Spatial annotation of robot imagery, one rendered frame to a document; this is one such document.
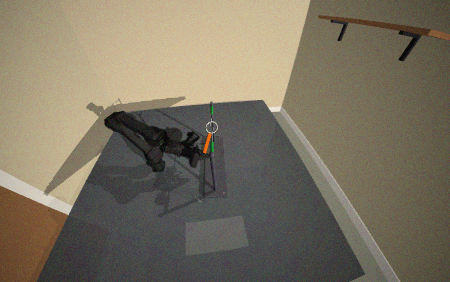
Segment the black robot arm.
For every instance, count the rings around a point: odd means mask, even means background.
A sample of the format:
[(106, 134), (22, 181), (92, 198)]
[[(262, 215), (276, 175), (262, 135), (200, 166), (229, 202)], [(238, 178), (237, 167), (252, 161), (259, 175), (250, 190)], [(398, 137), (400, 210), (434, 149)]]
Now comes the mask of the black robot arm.
[[(121, 133), (122, 136), (124, 135), (135, 147), (144, 153), (147, 160), (146, 164), (153, 168), (153, 172), (164, 171), (165, 161), (161, 158), (163, 153), (175, 155), (177, 147), (183, 137), (182, 131), (178, 128), (167, 127), (166, 129), (162, 129), (154, 126), (147, 126), (141, 121), (128, 115), (125, 111), (113, 112), (105, 118), (104, 121), (107, 128), (110, 128), (114, 132)], [(139, 137), (138, 133), (144, 137), (145, 141)], [(183, 140), (183, 143), (188, 148), (193, 149), (194, 143), (199, 138), (199, 135), (194, 131), (187, 132), (187, 139), (186, 141)], [(161, 143), (162, 145), (160, 145)]]

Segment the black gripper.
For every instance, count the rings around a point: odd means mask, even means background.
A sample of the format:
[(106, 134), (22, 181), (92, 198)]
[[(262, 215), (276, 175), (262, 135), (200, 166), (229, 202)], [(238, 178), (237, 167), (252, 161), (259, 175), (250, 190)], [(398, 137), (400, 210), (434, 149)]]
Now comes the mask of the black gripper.
[(210, 158), (209, 154), (203, 153), (203, 151), (198, 148), (197, 144), (196, 147), (191, 149), (188, 148), (183, 141), (179, 143), (175, 155), (177, 155), (178, 158), (180, 158), (180, 156), (186, 157), (192, 168), (196, 168), (198, 161)]

